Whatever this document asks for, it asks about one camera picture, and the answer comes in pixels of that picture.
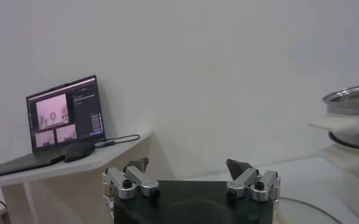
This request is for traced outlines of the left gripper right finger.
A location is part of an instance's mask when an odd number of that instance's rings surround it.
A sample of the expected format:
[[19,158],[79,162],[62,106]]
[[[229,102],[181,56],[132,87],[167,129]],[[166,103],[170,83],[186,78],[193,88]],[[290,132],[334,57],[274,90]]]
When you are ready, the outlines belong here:
[[232,181],[226,184],[228,201],[236,201],[249,195],[253,201],[280,201],[280,176],[267,170],[261,173],[249,163],[227,159]]

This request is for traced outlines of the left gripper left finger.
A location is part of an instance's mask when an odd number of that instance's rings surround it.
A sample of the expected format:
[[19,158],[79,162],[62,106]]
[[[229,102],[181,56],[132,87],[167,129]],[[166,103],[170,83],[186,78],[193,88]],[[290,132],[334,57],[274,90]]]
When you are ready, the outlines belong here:
[[139,190],[142,196],[155,200],[160,196],[160,185],[145,174],[148,164],[149,159],[144,157],[129,161],[122,170],[106,169],[102,173],[103,196],[110,198],[117,194],[121,200],[131,200]]

